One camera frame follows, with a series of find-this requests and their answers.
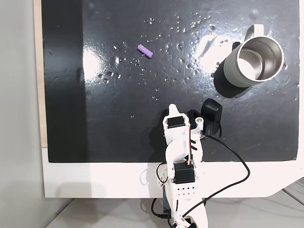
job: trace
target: red wire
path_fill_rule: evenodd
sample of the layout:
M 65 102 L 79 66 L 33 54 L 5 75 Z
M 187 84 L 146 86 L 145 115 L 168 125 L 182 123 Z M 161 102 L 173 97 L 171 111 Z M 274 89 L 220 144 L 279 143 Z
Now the red wire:
M 189 150 L 190 150 L 189 165 L 191 165 L 191 160 L 192 160 L 192 152 L 191 152 L 191 124 L 189 126 Z

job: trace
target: black table surface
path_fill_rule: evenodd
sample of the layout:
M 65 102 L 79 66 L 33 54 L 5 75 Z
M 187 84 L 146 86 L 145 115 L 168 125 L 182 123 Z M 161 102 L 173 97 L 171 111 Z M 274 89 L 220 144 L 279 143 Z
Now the black table surface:
M 299 1 L 42 0 L 50 162 L 162 162 L 170 104 L 223 106 L 222 140 L 247 162 L 295 160 L 299 113 Z M 222 74 L 252 24 L 282 46 L 267 82 L 239 89 Z M 148 59 L 136 49 L 154 53 Z M 202 141 L 206 162 L 235 161 Z

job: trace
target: sticker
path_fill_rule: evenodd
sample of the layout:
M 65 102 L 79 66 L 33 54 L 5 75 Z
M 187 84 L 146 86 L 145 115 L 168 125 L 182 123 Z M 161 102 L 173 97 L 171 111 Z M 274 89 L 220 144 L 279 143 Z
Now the sticker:
M 191 224 L 188 223 L 181 215 L 174 221 L 174 223 L 179 228 L 188 228 L 189 226 L 191 226 Z

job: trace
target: wire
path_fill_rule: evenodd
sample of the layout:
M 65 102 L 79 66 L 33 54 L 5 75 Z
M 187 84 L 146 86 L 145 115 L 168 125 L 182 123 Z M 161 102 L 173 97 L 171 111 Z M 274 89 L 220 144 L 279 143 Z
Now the wire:
M 300 203 L 304 206 L 304 203 L 302 201 L 300 201 L 297 197 L 295 197 L 293 194 L 291 194 L 289 191 L 287 191 L 286 189 L 282 189 L 282 191 L 285 192 L 291 198 L 293 198 L 295 201 L 297 201 L 298 203 Z
M 170 228 L 173 228 L 173 227 L 172 227 L 172 224 L 171 224 L 171 222 L 170 222 L 170 218 L 171 218 L 171 217 L 169 216 L 169 214 L 168 214 L 168 219 L 167 219 L 167 221 L 168 221 L 169 227 L 170 227 Z
M 210 195 L 209 197 L 205 198 L 203 201 L 199 202 L 198 204 L 196 204 L 195 206 L 193 206 L 191 209 L 189 209 L 185 214 L 183 214 L 183 217 L 186 217 L 191 211 L 193 211 L 193 210 L 194 210 L 195 208 L 197 208 L 199 205 L 206 203 L 209 199 L 211 199 L 211 198 L 214 197 L 215 195 L 219 194 L 220 192 L 222 192 L 222 191 L 224 191 L 224 190 L 226 190 L 226 189 L 228 189 L 228 188 L 230 188 L 230 187 L 232 187 L 232 186 L 234 186 L 234 185 L 243 183 L 243 182 L 246 181 L 246 180 L 248 179 L 248 177 L 250 176 L 250 169 L 248 168 L 248 166 L 246 165 L 246 163 L 244 162 L 244 160 L 239 156 L 239 154 L 238 154 L 235 150 L 233 150 L 233 149 L 232 149 L 230 146 L 228 146 L 226 143 L 222 142 L 221 140 L 219 140 L 219 139 L 217 139 L 217 138 L 215 138 L 215 137 L 213 137 L 213 136 L 205 135 L 205 137 L 206 137 L 206 138 L 209 138 L 209 139 L 212 139 L 212 140 L 214 140 L 214 141 L 217 141 L 218 143 L 220 143 L 220 144 L 222 144 L 223 146 L 225 146 L 226 148 L 228 148 L 231 152 L 233 152 L 233 153 L 237 156 L 237 158 L 242 162 L 242 164 L 245 166 L 245 168 L 246 168 L 248 174 L 247 174 L 247 176 L 246 176 L 244 179 L 242 179 L 242 180 L 240 180 L 240 181 L 237 181 L 237 182 L 235 182 L 235 183 L 233 183 L 233 184 L 230 184 L 230 185 L 228 185 L 228 186 L 222 188 L 221 190 L 218 190 L 217 192 L 213 193 L 213 194 Z
M 220 122 L 218 122 L 218 127 L 219 127 L 219 138 L 222 137 L 222 125 L 220 124 Z
M 155 211 L 154 211 L 154 204 L 156 202 L 157 198 L 154 198 L 153 201 L 152 201 L 152 204 L 151 204 L 151 212 L 153 215 L 155 215 L 156 217 L 159 217 L 159 218 L 163 218 L 163 219 L 166 219 L 167 217 L 169 217 L 169 219 L 171 218 L 171 212 L 169 214 L 157 214 Z
M 168 177 L 167 177 L 167 179 L 166 179 L 165 181 L 162 181 L 162 180 L 160 179 L 159 175 L 158 175 L 158 168 L 159 168 L 161 165 L 164 165 L 164 164 L 167 164 L 167 163 L 166 163 L 166 162 L 160 163 L 160 164 L 157 166 L 157 169 L 156 169 L 156 176 L 157 176 L 157 179 L 158 179 L 161 183 L 163 183 L 163 184 L 167 182 Z
M 157 198 L 154 198 L 153 201 L 152 201 L 152 204 L 151 204 L 151 212 L 152 212 L 153 215 L 155 215 L 155 216 L 158 217 L 158 214 L 155 213 L 155 211 L 154 211 L 154 204 L 155 204 L 156 200 L 157 200 Z

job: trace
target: wooden board edge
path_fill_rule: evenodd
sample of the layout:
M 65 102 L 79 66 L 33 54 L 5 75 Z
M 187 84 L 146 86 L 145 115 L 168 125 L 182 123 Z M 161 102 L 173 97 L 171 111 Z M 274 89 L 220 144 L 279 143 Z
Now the wooden board edge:
M 36 53 L 40 141 L 41 141 L 41 147 L 47 148 L 48 134 L 47 134 L 45 89 L 44 89 L 44 60 L 43 60 L 41 0 L 33 0 L 33 7 L 34 7 L 34 31 L 35 31 L 35 53 Z

